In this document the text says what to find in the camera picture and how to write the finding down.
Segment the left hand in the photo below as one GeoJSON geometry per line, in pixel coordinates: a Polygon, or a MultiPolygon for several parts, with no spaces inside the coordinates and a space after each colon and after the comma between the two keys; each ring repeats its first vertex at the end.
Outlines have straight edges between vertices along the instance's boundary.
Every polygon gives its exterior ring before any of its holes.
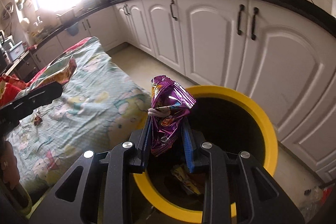
{"type": "Polygon", "coordinates": [[[1,155],[1,170],[3,182],[9,184],[10,189],[13,190],[19,184],[20,175],[17,167],[17,158],[9,141],[5,141],[5,148],[1,155]]]}

